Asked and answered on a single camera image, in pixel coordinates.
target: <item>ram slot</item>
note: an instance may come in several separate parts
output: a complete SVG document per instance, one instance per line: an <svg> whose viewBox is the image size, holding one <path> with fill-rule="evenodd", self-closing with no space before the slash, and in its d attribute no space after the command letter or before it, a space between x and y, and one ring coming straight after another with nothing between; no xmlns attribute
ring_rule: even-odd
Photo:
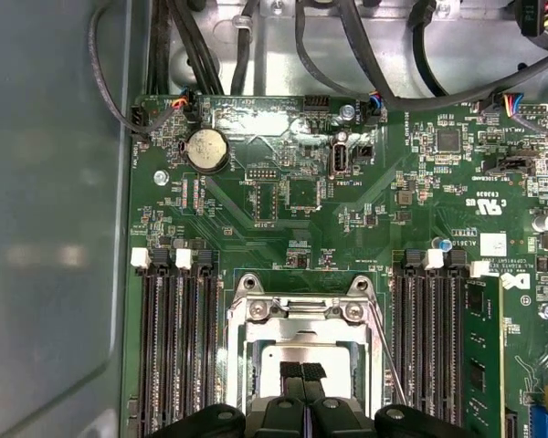
<svg viewBox="0 0 548 438"><path fill-rule="evenodd" d="M205 276L203 283L203 350L201 351L201 407L215 402L217 348L216 279Z"/></svg>
<svg viewBox="0 0 548 438"><path fill-rule="evenodd" d="M434 379L434 415L437 418L444 418L444 350L448 349L446 334L443 332L443 319L448 318L448 313L443 307L443 278L438 271L430 274L434 288L434 309L435 309L435 379Z"/></svg>
<svg viewBox="0 0 548 438"><path fill-rule="evenodd" d="M424 406L422 411L435 415L435 403L434 403L434 391L435 391L435 364L437 360L436 352L436 337L435 337L435 325L436 325L436 311L435 311L435 281L434 277L428 276L426 278L426 289L424 290L423 299L423 316L424 324L423 329L425 331L425 366L423 368L423 381L422 394L424 398Z"/></svg>
<svg viewBox="0 0 548 438"><path fill-rule="evenodd" d="M140 381L138 391L138 412L140 424L138 436L143 437L150 432L150 406L153 386L152 377L152 323L153 323L153 279L142 275L142 318L140 338Z"/></svg>
<svg viewBox="0 0 548 438"><path fill-rule="evenodd" d="M178 420L175 415L175 375L177 368L176 349L176 312L177 312L177 278L170 276L168 288L164 295L164 370L163 370L163 423L171 424Z"/></svg>
<svg viewBox="0 0 548 438"><path fill-rule="evenodd" d="M462 326L461 299L460 299L460 272L449 269L446 278L443 278L443 361L445 372L443 375L443 419L453 424L461 425L461 382L460 367L462 363Z"/></svg>
<svg viewBox="0 0 548 438"><path fill-rule="evenodd" d="M406 344L404 320L405 320L405 302L406 302L406 282L405 276L396 276L392 291L392 355L394 357L395 372L397 373L406 393L406 359L404 355L404 346Z"/></svg>

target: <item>green circuit board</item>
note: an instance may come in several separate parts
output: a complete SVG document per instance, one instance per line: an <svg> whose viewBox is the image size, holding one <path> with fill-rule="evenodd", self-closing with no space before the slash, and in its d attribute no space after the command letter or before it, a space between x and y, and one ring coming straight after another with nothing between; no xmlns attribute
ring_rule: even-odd
<svg viewBox="0 0 548 438"><path fill-rule="evenodd" d="M142 97L136 110L150 123L174 99ZM340 115L345 105L355 111L350 120ZM462 339L452 342L463 346L457 372L468 377L459 380L455 422L481 436L512 427L513 436L535 436L531 407L548 411L548 318L539 315L548 305L548 233L532 221L548 216L548 136L473 103L388 113L351 99L202 96L195 110L196 120L178 110L132 145L129 252L148 248L153 264L169 255L171 270L177 252L190 249L194 264L214 271L199 268L203 281L166 273L159 280L129 266L123 436L144 436L224 400L226 311L244 273L259 275L267 291L297 294L344 291L364 273L390 338L406 323L394 316L395 271L406 250L423 255L435 237L467 260L458 273L466 277L455 334ZM523 103L521 114L548 126L548 104ZM218 171L187 160L187 142L200 129L227 142ZM333 156L340 132L348 136L344 165ZM168 182L154 180L158 171ZM481 261L493 276L468 279L471 262ZM186 363L194 366L185 372ZM417 407L434 414L425 402Z"/></svg>

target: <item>black cable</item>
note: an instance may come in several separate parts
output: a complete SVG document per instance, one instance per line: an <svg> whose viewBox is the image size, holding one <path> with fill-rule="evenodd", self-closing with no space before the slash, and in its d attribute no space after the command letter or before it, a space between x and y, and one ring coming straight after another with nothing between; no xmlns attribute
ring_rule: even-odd
<svg viewBox="0 0 548 438"><path fill-rule="evenodd" d="M306 18L304 15L304 4L302 3L302 0L297 0L295 10L294 40L296 43L296 52L299 55L300 62L306 70L313 78L342 96L349 96L363 101L369 100L369 93L358 93L357 91L347 89L346 87L339 85L332 79L328 78L322 71L319 70L304 47L303 38L305 22Z"/></svg>
<svg viewBox="0 0 548 438"><path fill-rule="evenodd" d="M95 78L101 97L103 98L106 107L108 107L108 110L110 110L113 117L115 117L116 120L123 126L129 128L130 130L133 130L134 132L149 134L154 130L159 129L161 126L164 125L167 120L169 120L169 118L174 113L174 108L172 106L169 106L165 111L160 114L160 116L158 116L158 118L156 118L156 120L150 126L135 125L134 123L128 121L121 114L120 110L113 101L113 98L111 97L110 90L108 89L106 80L103 77L103 72L101 71L100 64L100 55L98 53L98 23L100 22L100 18L106 11L106 9L108 9L107 5L98 8L93 13L93 16L91 16L90 20L90 29L88 31L88 50L90 52L90 63L93 70L93 77Z"/></svg>
<svg viewBox="0 0 548 438"><path fill-rule="evenodd" d="M241 15L251 18L258 7L258 4L259 0L248 0L244 9L241 11ZM249 29L239 29L237 31L237 62L234 76L231 79L231 94L234 96L240 96L244 92L246 73L248 73L251 35Z"/></svg>
<svg viewBox="0 0 548 438"><path fill-rule="evenodd" d="M430 92L437 97L448 96L445 89L438 82L432 69L428 65L427 52L424 46L424 30L427 27L426 24L420 23L412 28L412 53L414 54L414 62L420 77L430 90Z"/></svg>
<svg viewBox="0 0 548 438"><path fill-rule="evenodd" d="M205 72L207 73L207 76L209 78L209 84L211 85L211 88L214 91L213 94L219 94L219 95L225 94L223 92L221 81L219 80L219 75L217 74L216 66L213 62L213 57L211 56L211 53L209 52L209 47L207 47L207 43L205 42L205 39L203 38L203 34L201 34L201 31L199 30L199 26L197 25L195 19L193 18L191 11L189 11L189 8L181 0L175 0L174 2L173 0L168 0L168 1L169 1L169 4L175 5L177 12L180 14L181 18L184 21L184 25L186 26L186 29L191 35L191 39L193 40L195 46L197 47L197 52L199 53L199 57L201 58L201 62L203 62L203 66L205 67Z"/></svg>
<svg viewBox="0 0 548 438"><path fill-rule="evenodd" d="M174 26L176 27L176 30L178 30L181 41L183 42L184 50L189 58L189 64L191 64L191 68L195 74L197 86L203 94L213 94L212 89L209 86L209 78L206 75L201 58L199 57L195 44L193 44L193 39L184 25L183 18L181 18L181 15L176 8L174 0L166 0L166 5L168 6L168 11L171 18L173 19Z"/></svg>
<svg viewBox="0 0 548 438"><path fill-rule="evenodd" d="M157 93L168 94L169 78L168 64L171 44L171 27L169 26L168 6L165 1L160 1L158 14L158 44L156 48L157 63Z"/></svg>
<svg viewBox="0 0 548 438"><path fill-rule="evenodd" d="M372 82L372 84L375 85L375 89L382 96L385 105L389 107L390 110L439 110L441 108L456 105L462 102L485 99L492 92L515 87L516 85L521 84L529 78L533 78L548 68L548 57L545 57L535 64L532 64L529 67L513 73L505 78L501 78L491 82L490 84L460 93L428 99L398 98L387 83L384 73L375 58L374 51L370 46L367 33L365 32L364 25L361 17L359 17L354 1L334 0L334 2L337 5L343 30L347 36L347 40L349 41L352 51L357 58L357 61L362 67L365 75Z"/></svg>
<svg viewBox="0 0 548 438"><path fill-rule="evenodd" d="M146 94L157 92L157 46L158 46L158 15L160 3L163 0L153 0L153 11L150 19L150 45L148 47L148 68L146 69Z"/></svg>

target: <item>black plastic part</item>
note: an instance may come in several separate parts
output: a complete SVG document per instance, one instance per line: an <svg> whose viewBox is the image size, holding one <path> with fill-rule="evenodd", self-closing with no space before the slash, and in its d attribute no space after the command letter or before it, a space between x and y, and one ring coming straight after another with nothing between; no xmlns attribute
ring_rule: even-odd
<svg viewBox="0 0 548 438"><path fill-rule="evenodd" d="M544 31L545 0L521 0L518 24L525 37L539 37Z"/></svg>
<svg viewBox="0 0 548 438"><path fill-rule="evenodd" d="M271 400L264 421L255 438L300 437L304 421L304 404L291 397Z"/></svg>
<svg viewBox="0 0 548 438"><path fill-rule="evenodd" d="M226 404L214 404L149 435L149 438L240 438L244 414Z"/></svg>
<svg viewBox="0 0 548 438"><path fill-rule="evenodd" d="M458 426L401 404L388 405L376 412L374 425L378 436L382 438L475 437L473 433Z"/></svg>
<svg viewBox="0 0 548 438"><path fill-rule="evenodd" d="M171 265L171 254L168 249L154 248L150 258L153 265L157 267L169 267Z"/></svg>
<svg viewBox="0 0 548 438"><path fill-rule="evenodd" d="M406 249L404 252L404 260L402 261L403 267L421 267L422 266L422 254L418 249Z"/></svg>
<svg viewBox="0 0 548 438"><path fill-rule="evenodd" d="M518 413L505 408L505 438L518 438Z"/></svg>
<svg viewBox="0 0 548 438"><path fill-rule="evenodd" d="M451 249L445 256L446 267L463 268L467 263L467 251L464 249Z"/></svg>
<svg viewBox="0 0 548 438"><path fill-rule="evenodd" d="M195 12L201 12L205 9L207 5L206 0L186 0L186 5L189 6L189 9Z"/></svg>

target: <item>mounting screw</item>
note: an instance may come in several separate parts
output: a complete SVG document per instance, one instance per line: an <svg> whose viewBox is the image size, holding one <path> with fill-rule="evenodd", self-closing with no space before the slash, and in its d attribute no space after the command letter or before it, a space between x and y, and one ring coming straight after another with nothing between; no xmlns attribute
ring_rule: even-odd
<svg viewBox="0 0 548 438"><path fill-rule="evenodd" d="M339 402L336 401L335 399L327 399L325 400L322 405L325 407L325 408L329 408L329 409L335 409L335 408L338 408L339 407Z"/></svg>
<svg viewBox="0 0 548 438"><path fill-rule="evenodd" d="M437 16L440 18L446 18L450 15L450 3L449 2L438 2L437 3Z"/></svg>
<svg viewBox="0 0 548 438"><path fill-rule="evenodd" d="M171 177L167 171L156 171L154 173L154 183L156 185L166 185L170 181Z"/></svg>
<svg viewBox="0 0 548 438"><path fill-rule="evenodd" d="M266 303L264 301L253 301L249 305L249 315L252 318L264 318L266 316Z"/></svg>
<svg viewBox="0 0 548 438"><path fill-rule="evenodd" d="M388 409L385 414L394 420L402 420L404 418L404 413L399 409Z"/></svg>
<svg viewBox="0 0 548 438"><path fill-rule="evenodd" d="M357 303L349 303L345 307L345 313L347 314L348 319L353 319L355 321L364 317L364 308Z"/></svg>
<svg viewBox="0 0 548 438"><path fill-rule="evenodd" d="M353 105L343 105L339 108L339 116L344 121L353 120L353 118L355 117L355 108L353 107Z"/></svg>
<svg viewBox="0 0 548 438"><path fill-rule="evenodd" d="M335 134L335 139L336 139L337 141L341 141L341 142L347 141L347 138L348 138L348 137L349 137L349 136L347 135L347 132L345 132L344 130L340 130L339 132L337 132L337 133Z"/></svg>
<svg viewBox="0 0 548 438"><path fill-rule="evenodd" d="M542 319L548 319L548 303L543 303L538 308L538 315Z"/></svg>
<svg viewBox="0 0 548 438"><path fill-rule="evenodd" d="M270 9L275 16L281 16L284 12L284 3L281 0L274 0Z"/></svg>

